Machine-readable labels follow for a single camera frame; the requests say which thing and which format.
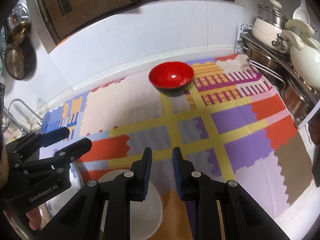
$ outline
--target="kitchen counter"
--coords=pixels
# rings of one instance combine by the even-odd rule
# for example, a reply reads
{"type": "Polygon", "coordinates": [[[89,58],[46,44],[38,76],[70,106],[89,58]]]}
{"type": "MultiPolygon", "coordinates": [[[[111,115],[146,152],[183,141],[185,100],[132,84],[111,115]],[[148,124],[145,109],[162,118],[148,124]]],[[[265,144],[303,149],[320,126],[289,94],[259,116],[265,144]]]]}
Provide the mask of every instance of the kitchen counter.
{"type": "Polygon", "coordinates": [[[92,149],[76,162],[87,182],[130,167],[151,147],[150,181],[164,202],[163,222],[151,239],[192,239],[192,206],[179,200],[172,169],[172,148],[180,147],[212,179],[236,179],[291,240],[301,240],[320,214],[307,134],[300,135],[276,90],[245,55],[187,63],[194,85],[180,97],[159,94],[144,71],[47,112],[43,132],[67,126],[70,136],[42,148],[40,157],[88,137],[92,149]]]}

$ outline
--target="cream kettle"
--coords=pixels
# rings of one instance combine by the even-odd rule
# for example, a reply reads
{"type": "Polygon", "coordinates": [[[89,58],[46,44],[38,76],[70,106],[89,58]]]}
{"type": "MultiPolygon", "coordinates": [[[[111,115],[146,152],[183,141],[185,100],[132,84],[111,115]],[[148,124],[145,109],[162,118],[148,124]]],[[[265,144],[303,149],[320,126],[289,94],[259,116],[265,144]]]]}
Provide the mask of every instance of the cream kettle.
{"type": "Polygon", "coordinates": [[[313,89],[320,89],[320,43],[312,38],[314,30],[301,20],[289,20],[280,36],[292,43],[290,49],[291,62],[297,73],[313,89]],[[300,36],[290,31],[294,27],[300,29],[300,36]]]}

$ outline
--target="human hand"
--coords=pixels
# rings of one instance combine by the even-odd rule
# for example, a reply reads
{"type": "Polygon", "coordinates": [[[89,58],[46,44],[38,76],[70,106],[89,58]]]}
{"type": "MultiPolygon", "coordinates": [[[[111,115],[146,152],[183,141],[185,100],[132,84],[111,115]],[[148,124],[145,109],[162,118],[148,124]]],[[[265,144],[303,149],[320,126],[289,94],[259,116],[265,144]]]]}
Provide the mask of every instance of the human hand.
{"type": "MultiPolygon", "coordinates": [[[[5,209],[4,214],[7,217],[7,219],[12,223],[11,216],[12,211],[10,209],[5,209]]],[[[27,217],[30,219],[29,226],[32,230],[37,230],[41,225],[41,215],[40,210],[38,207],[34,208],[33,210],[30,210],[26,213],[27,217]]]]}

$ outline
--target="copper pot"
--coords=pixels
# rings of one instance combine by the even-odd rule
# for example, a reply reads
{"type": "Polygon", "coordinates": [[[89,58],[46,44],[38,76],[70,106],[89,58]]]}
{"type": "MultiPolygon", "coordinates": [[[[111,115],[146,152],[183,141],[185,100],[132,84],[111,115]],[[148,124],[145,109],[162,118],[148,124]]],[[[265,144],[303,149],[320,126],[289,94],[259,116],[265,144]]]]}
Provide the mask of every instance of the copper pot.
{"type": "Polygon", "coordinates": [[[267,69],[264,65],[258,62],[250,59],[247,59],[247,62],[258,69],[268,72],[283,84],[280,96],[289,112],[295,118],[303,120],[307,117],[315,105],[304,95],[303,89],[294,80],[294,78],[287,74],[286,80],[284,80],[284,78],[278,73],[267,69]]]}
{"type": "MultiPolygon", "coordinates": [[[[269,70],[274,71],[280,76],[284,76],[286,70],[278,63],[276,63],[271,57],[269,57],[262,49],[258,48],[250,41],[237,41],[238,45],[245,49],[247,56],[249,59],[262,64],[269,70]]],[[[280,81],[271,75],[269,72],[265,71],[264,69],[260,69],[261,73],[269,80],[269,82],[273,85],[280,85],[280,81]]]]}

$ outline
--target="screw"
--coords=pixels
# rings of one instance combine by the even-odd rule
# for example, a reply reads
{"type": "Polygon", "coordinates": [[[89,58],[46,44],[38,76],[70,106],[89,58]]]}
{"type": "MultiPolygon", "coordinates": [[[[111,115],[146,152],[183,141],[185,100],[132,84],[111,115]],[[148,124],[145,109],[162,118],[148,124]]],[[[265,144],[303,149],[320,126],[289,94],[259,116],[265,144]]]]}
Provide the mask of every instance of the screw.
{"type": "Polygon", "coordinates": [[[236,182],[235,180],[229,180],[229,182],[228,182],[228,184],[229,184],[229,186],[231,186],[231,187],[236,187],[236,186],[238,186],[238,182],[236,182]]]}
{"type": "Polygon", "coordinates": [[[193,171],[191,175],[195,178],[199,178],[201,176],[201,173],[199,171],[193,171]]]}
{"type": "Polygon", "coordinates": [[[62,173],[63,171],[64,171],[63,168],[58,168],[58,169],[57,169],[57,173],[62,173]]]}
{"type": "Polygon", "coordinates": [[[132,171],[126,171],[126,172],[124,173],[124,176],[127,177],[127,178],[130,178],[130,177],[132,177],[133,175],[134,175],[134,173],[133,173],[132,171]]]}
{"type": "Polygon", "coordinates": [[[89,187],[94,187],[95,185],[97,185],[97,181],[92,179],[92,180],[89,180],[87,184],[89,187]]]}

